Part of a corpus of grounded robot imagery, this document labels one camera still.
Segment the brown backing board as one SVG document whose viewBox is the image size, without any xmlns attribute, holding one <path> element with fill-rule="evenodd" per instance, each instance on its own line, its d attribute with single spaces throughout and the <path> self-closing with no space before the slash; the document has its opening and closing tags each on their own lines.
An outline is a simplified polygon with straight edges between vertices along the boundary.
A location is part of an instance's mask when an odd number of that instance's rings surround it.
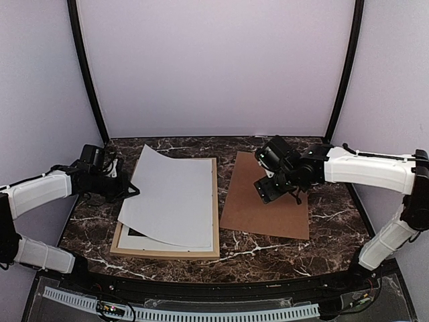
<svg viewBox="0 0 429 322">
<path fill-rule="evenodd" d="M 237 153 L 220 227 L 308 240 L 310 230 L 307 195 L 300 195 L 300 205 L 289 194 L 265 204 L 253 185 L 264 176 L 264 169 L 259 166 L 252 153 Z"/>
</svg>

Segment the blue landscape photo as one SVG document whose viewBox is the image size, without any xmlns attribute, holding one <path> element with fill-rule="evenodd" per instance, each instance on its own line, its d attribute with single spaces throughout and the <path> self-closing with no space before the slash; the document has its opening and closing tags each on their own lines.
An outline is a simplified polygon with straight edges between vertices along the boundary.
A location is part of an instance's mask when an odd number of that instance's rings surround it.
<svg viewBox="0 0 429 322">
<path fill-rule="evenodd" d="M 118 220 L 172 246 L 213 247 L 212 158 L 170 158 L 144 146 L 131 179 L 140 194 L 123 202 Z"/>
</svg>

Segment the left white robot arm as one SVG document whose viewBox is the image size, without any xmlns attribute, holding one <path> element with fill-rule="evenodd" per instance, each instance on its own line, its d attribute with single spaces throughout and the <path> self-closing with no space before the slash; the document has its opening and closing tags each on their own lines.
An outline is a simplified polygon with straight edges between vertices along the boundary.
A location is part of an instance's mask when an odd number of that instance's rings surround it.
<svg viewBox="0 0 429 322">
<path fill-rule="evenodd" d="M 90 292 L 95 279 L 82 256 L 19 234 L 14 221 L 21 215 L 58 199 L 96 194 L 106 203 L 137 196 L 139 189 L 126 172 L 93 172 L 71 166 L 53 166 L 47 173 L 1 187 L 1 269 L 15 263 L 68 274 L 80 292 Z"/>
</svg>

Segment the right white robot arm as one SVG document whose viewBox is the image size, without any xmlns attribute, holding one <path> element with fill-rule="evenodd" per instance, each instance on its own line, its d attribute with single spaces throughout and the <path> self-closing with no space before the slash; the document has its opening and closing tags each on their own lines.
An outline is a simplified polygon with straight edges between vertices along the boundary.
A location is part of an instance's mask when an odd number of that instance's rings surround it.
<svg viewBox="0 0 429 322">
<path fill-rule="evenodd" d="M 368 273 L 403 244 L 428 230 L 428 154 L 389 155 L 352 150 L 347 144 L 314 144 L 299 153 L 276 136 L 255 151 L 266 175 L 254 186 L 264 203 L 289 194 L 300 203 L 300 193 L 316 184 L 351 183 L 401 193 L 403 201 L 395 215 L 355 256 L 342 285 L 356 291 Z"/>
</svg>

